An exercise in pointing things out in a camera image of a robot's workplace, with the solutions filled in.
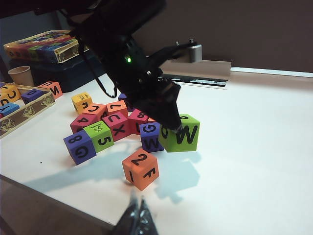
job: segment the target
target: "red block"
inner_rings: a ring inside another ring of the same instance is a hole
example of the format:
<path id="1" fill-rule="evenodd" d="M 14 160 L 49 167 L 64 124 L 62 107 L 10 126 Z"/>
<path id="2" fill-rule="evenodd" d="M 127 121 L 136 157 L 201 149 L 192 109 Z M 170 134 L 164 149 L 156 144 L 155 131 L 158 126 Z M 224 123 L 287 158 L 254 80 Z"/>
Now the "red block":
<path id="1" fill-rule="evenodd" d="M 135 109 L 128 117 L 131 133 L 140 135 L 139 125 L 145 124 L 148 121 L 148 116 L 138 109 Z"/>
<path id="2" fill-rule="evenodd" d="M 92 114 L 97 116 L 97 121 L 101 121 L 101 118 L 108 115 L 108 109 L 105 104 L 90 104 L 83 110 L 83 114 Z"/>
<path id="3" fill-rule="evenodd" d="M 109 104 L 107 104 L 107 108 L 108 108 L 108 116 L 112 115 L 112 114 L 116 114 L 118 112 L 121 112 L 125 117 L 128 118 L 127 107 L 126 107 L 126 104 L 123 100 L 109 103 Z"/>
<path id="4" fill-rule="evenodd" d="M 73 134 L 81 131 L 84 127 L 96 123 L 97 116 L 92 114 L 80 114 L 75 120 L 70 124 Z"/>
<path id="5" fill-rule="evenodd" d="M 114 142 L 131 134 L 128 119 L 121 112 L 103 117 L 102 120 L 110 128 Z"/>
<path id="6" fill-rule="evenodd" d="M 61 87 L 60 87 L 60 84 L 58 82 L 48 81 L 48 82 L 45 82 L 45 83 L 39 85 L 38 87 L 50 89 L 54 99 L 59 98 L 63 94 Z"/>

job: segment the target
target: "black cable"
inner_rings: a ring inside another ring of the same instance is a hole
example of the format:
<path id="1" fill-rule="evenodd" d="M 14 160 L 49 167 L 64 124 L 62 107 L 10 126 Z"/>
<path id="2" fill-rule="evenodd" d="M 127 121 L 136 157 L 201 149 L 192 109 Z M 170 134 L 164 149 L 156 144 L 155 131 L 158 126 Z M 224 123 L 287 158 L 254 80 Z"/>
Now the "black cable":
<path id="1" fill-rule="evenodd" d="M 67 21 L 69 22 L 69 24 L 71 24 L 72 26 L 77 26 L 79 25 L 78 23 L 72 21 L 68 15 L 62 11 L 62 10 L 59 10 L 59 12 L 67 19 Z M 80 55 L 82 55 L 85 63 L 87 64 L 87 66 L 89 67 L 94 79 L 96 80 L 96 82 L 98 83 L 99 87 L 101 88 L 101 90 L 104 92 L 104 94 L 106 94 L 108 97 L 110 98 L 116 98 L 117 97 L 117 87 L 116 87 L 116 83 L 113 81 L 113 84 L 114 84 L 114 95 L 110 95 L 107 93 L 107 90 L 104 88 L 102 82 L 100 81 L 100 79 L 98 78 L 98 76 L 96 75 L 96 73 L 94 72 L 93 68 L 92 68 L 92 65 L 89 63 L 86 55 L 85 55 L 85 52 L 84 52 L 84 43 L 80 40 L 79 37 L 76 37 L 77 41 L 78 41 L 78 52 Z"/>
<path id="2" fill-rule="evenodd" d="M 117 97 L 117 87 L 116 87 L 116 83 L 113 82 L 113 83 L 114 83 L 114 88 L 113 88 L 113 90 L 114 90 L 114 95 L 108 94 L 107 90 L 104 88 L 102 82 L 100 81 L 100 79 L 98 78 L 98 76 L 96 75 L 96 73 L 94 72 L 94 70 L 93 70 L 91 64 L 89 63 L 89 61 L 88 61 L 88 59 L 87 59 L 87 57 L 86 57 L 86 55 L 85 55 L 85 52 L 84 52 L 84 43 L 83 43 L 79 38 L 77 38 L 77 41 L 78 41 L 78 52 L 79 52 L 79 54 L 82 55 L 82 57 L 83 57 L 85 63 L 86 63 L 87 66 L 89 67 L 89 69 L 90 69 L 90 71 L 91 71 L 91 73 L 92 73 L 94 79 L 95 79 L 96 82 L 98 83 L 98 85 L 99 85 L 99 87 L 101 88 L 101 90 L 103 90 L 104 94 L 106 94 L 108 97 L 110 97 L 110 98 L 116 98 L 116 97 Z"/>

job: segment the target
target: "green led light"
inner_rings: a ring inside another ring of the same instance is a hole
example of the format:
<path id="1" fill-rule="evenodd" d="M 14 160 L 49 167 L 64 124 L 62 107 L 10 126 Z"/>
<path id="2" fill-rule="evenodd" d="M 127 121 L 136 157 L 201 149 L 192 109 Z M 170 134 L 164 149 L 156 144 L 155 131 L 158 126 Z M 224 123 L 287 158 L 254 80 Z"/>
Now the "green led light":
<path id="1" fill-rule="evenodd" d="M 125 60 L 127 61 L 127 63 L 131 63 L 132 59 L 129 55 L 125 56 Z"/>

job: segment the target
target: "green block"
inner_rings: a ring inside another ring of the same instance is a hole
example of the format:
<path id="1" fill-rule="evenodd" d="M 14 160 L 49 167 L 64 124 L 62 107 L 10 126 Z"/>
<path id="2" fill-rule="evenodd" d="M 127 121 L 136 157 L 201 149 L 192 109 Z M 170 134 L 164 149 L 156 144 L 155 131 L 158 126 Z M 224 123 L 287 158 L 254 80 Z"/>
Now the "green block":
<path id="1" fill-rule="evenodd" d="M 86 126 L 84 130 L 91 138 L 97 153 L 114 145 L 111 130 L 103 121 Z"/>
<path id="2" fill-rule="evenodd" d="M 160 128 L 158 140 L 167 152 L 196 151 L 200 122 L 188 114 L 180 115 L 183 129 L 176 134 L 165 127 Z"/>

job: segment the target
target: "blue block with 8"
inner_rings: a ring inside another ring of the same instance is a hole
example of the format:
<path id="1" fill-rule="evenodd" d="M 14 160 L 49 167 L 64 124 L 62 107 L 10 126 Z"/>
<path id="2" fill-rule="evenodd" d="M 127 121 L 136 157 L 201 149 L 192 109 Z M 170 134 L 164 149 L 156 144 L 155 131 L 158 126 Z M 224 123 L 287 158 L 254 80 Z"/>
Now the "blue block with 8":
<path id="1" fill-rule="evenodd" d="M 76 165 L 96 156 L 91 138 L 82 130 L 63 139 Z"/>

